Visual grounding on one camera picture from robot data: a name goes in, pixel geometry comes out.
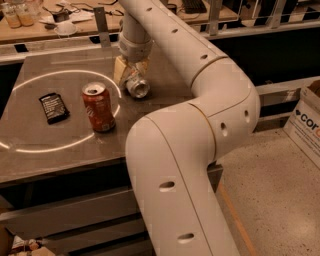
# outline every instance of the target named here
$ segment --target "can lid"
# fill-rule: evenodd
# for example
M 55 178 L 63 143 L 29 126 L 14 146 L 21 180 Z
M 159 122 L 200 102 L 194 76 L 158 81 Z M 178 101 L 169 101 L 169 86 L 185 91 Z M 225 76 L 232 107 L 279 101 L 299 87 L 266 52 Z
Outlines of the can lid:
M 100 82 L 92 82 L 82 88 L 82 92 L 86 95 L 99 95 L 106 90 L 106 86 Z

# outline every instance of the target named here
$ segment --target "cardboard box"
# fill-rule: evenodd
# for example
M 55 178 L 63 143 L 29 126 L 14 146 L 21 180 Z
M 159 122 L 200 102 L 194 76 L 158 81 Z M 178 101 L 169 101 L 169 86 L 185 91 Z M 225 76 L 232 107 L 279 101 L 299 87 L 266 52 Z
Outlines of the cardboard box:
M 301 89 L 284 131 L 320 168 L 320 80 Z

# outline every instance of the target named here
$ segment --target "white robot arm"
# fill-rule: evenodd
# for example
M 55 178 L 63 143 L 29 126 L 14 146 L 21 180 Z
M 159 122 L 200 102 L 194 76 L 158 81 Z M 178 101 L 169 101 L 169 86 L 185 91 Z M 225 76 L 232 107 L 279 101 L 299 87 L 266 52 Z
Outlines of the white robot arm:
M 194 95 L 143 117 L 127 138 L 128 171 L 154 249 L 164 256 L 239 255 L 207 167 L 255 128 L 255 87 L 226 54 L 160 1 L 119 2 L 126 10 L 122 55 L 141 61 L 152 38 Z

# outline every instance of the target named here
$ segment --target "table surface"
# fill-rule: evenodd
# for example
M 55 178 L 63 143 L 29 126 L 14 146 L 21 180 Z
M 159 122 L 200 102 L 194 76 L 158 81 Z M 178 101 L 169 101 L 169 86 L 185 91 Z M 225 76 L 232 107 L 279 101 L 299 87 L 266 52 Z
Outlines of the table surface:
M 154 47 L 147 73 L 151 93 L 134 100 L 109 81 L 117 55 L 116 48 L 97 48 L 26 58 L 0 120 L 1 186 L 123 161 L 127 133 L 139 118 L 191 98 L 182 78 Z M 81 97 L 82 87 L 93 81 L 107 85 L 113 113 L 117 111 L 116 126 L 107 133 L 93 132 Z M 48 125 L 38 99 L 51 92 L 61 95 L 70 117 Z
M 51 0 L 44 0 L 43 6 L 45 6 L 50 11 L 58 11 L 60 10 L 60 7 L 56 6 L 56 3 L 59 2 L 57 0 L 51 1 Z M 70 3 L 79 3 L 77 0 L 70 0 Z M 87 0 L 86 3 L 90 6 L 102 6 L 98 5 L 98 3 L 101 2 L 99 0 Z M 207 13 L 201 13 L 201 14 L 185 14 L 183 10 L 181 10 L 182 2 L 181 0 L 172 0 L 170 3 L 174 3 L 178 6 L 178 16 L 183 19 L 188 24 L 201 24 L 208 22 L 209 19 L 209 11 Z M 206 4 L 208 10 L 210 8 L 209 4 L 204 1 Z M 85 5 L 78 5 L 82 8 L 88 8 L 89 7 Z M 114 11 L 114 10 L 120 10 L 124 11 L 122 6 L 117 2 L 114 5 L 106 6 L 104 5 L 104 8 L 106 11 Z M 41 9 L 41 17 L 50 16 L 50 14 Z M 107 18 L 107 24 L 109 32 L 118 32 L 120 29 L 120 21 L 122 19 L 122 16 L 111 16 L 106 14 Z M 220 20 L 226 21 L 226 20 L 234 20 L 237 18 L 237 14 L 231 11 L 229 8 L 223 6 L 221 8 L 220 12 Z M 96 35 L 97 32 L 97 26 L 96 21 L 93 16 L 92 20 L 88 21 L 81 21 L 75 23 L 77 26 L 77 33 L 72 36 L 85 36 L 85 35 Z M 23 43 L 26 41 L 38 41 L 38 40 L 48 40 L 48 39 L 59 39 L 59 36 L 53 31 L 53 30 L 47 30 L 44 27 L 43 23 L 39 23 L 38 21 L 34 23 L 34 25 L 30 27 L 20 27 L 16 29 L 11 29 L 8 26 L 8 23 L 6 19 L 2 19 L 0 21 L 0 44 L 6 44 L 6 43 Z

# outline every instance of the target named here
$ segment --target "soda can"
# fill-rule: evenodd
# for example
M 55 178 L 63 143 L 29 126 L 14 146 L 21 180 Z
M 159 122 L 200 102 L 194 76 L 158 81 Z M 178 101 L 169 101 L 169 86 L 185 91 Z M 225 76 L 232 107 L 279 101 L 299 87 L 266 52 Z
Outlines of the soda can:
M 126 87 L 130 95 L 138 99 L 145 97 L 150 90 L 148 81 L 138 72 L 128 78 Z
M 92 82 L 85 85 L 82 88 L 82 98 L 94 131 L 107 132 L 115 126 L 110 94 L 103 83 Z

